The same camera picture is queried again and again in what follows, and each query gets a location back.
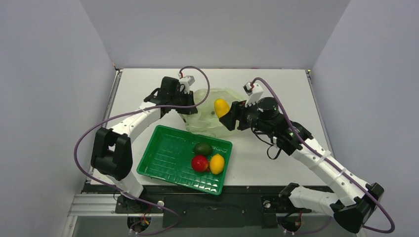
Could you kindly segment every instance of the red tomato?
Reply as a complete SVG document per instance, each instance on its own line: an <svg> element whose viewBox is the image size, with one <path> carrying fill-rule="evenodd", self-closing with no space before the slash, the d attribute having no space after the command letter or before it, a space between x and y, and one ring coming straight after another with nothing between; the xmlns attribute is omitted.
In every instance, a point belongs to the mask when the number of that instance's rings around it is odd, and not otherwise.
<svg viewBox="0 0 419 237"><path fill-rule="evenodd" d="M192 168L197 172L204 172L208 169L210 163L203 155L197 155L192 159Z"/></svg>

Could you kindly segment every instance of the white wall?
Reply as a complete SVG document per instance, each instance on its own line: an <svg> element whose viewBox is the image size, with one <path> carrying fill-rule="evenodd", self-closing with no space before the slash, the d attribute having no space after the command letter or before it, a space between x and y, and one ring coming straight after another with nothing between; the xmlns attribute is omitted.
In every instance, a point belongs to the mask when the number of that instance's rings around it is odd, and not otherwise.
<svg viewBox="0 0 419 237"><path fill-rule="evenodd" d="M352 0L312 71L334 153L385 188L392 236L418 236L418 12L416 0ZM379 211L368 225L389 227Z"/></svg>
<svg viewBox="0 0 419 237"><path fill-rule="evenodd" d="M60 236L115 70L78 0L1 1L0 22L0 235Z"/></svg>
<svg viewBox="0 0 419 237"><path fill-rule="evenodd" d="M313 67L349 0L81 0L118 68Z"/></svg>

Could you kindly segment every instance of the green tray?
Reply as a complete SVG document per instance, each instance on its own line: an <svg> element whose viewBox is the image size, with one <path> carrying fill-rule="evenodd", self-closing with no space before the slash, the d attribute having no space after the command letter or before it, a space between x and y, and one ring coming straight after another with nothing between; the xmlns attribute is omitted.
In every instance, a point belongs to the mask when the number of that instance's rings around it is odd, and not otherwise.
<svg viewBox="0 0 419 237"><path fill-rule="evenodd" d="M217 153L224 157L223 172L214 175L211 172L199 173L192 169L191 160L195 156L192 150L200 142L207 142L213 148L212 154L207 156L208 160ZM205 193L219 195L227 173L232 147L233 144L228 141L158 125L138 165L137 172Z"/></svg>

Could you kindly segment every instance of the yellow fruit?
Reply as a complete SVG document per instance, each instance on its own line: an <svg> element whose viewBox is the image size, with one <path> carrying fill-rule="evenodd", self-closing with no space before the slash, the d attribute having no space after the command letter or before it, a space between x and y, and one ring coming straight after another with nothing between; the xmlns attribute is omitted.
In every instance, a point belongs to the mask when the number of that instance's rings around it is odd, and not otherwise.
<svg viewBox="0 0 419 237"><path fill-rule="evenodd" d="M230 106L223 99L216 99L214 102L214 110L218 118L223 117L230 111Z"/></svg>
<svg viewBox="0 0 419 237"><path fill-rule="evenodd" d="M214 155L209 161L209 169L213 174L219 174L224 170L225 160L220 154Z"/></svg>

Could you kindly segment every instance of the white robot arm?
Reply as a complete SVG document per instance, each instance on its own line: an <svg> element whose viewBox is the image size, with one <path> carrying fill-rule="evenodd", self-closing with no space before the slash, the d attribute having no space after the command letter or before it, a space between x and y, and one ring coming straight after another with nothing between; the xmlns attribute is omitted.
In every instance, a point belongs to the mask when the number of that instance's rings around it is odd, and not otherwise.
<svg viewBox="0 0 419 237"><path fill-rule="evenodd" d="M285 116L279 112L275 98L260 99L263 89L258 83L249 82L243 88L249 98L246 101L233 102L230 111L219 118L220 122L229 130L251 128L258 134L267 135L273 146L303 163L333 191L315 191L291 183L281 191L281 199L291 202L295 208L326 213L334 217L346 230L358 233L377 207L364 191L379 201L384 189L377 183L370 185L348 171L331 156L331 152L322 148L301 124L291 121L294 127L291 129ZM306 145L318 154L314 154L303 145L295 131ZM359 184L363 190L346 176Z"/></svg>
<svg viewBox="0 0 419 237"><path fill-rule="evenodd" d="M144 99L137 111L156 105L194 105L190 86L195 82L192 76L181 79L164 77L160 88ZM125 194L139 197L143 186L131 172L131 144L152 123L167 114L171 108L155 108L127 117L111 128L100 128L96 132L91 165L105 174ZM176 109L180 114L195 114L196 108Z"/></svg>

